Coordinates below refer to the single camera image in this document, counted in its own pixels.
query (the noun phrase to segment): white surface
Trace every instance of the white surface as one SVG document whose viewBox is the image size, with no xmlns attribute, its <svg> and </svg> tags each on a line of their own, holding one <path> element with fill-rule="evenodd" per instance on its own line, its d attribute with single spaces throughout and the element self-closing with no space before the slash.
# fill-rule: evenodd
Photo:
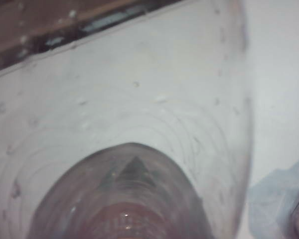
<svg viewBox="0 0 299 239">
<path fill-rule="evenodd" d="M 299 0 L 246 0 L 246 9 L 256 96 L 252 186 L 299 161 Z M 253 238 L 247 209 L 239 239 Z"/>
</svg>

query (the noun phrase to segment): transparent plastic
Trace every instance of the transparent plastic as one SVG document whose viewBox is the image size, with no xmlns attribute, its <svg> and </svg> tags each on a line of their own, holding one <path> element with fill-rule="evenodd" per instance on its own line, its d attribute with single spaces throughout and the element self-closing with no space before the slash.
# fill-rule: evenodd
<svg viewBox="0 0 299 239">
<path fill-rule="evenodd" d="M 246 48 L 239 1 L 185 0 L 1 69 L 0 239 L 233 239 Z"/>
</svg>

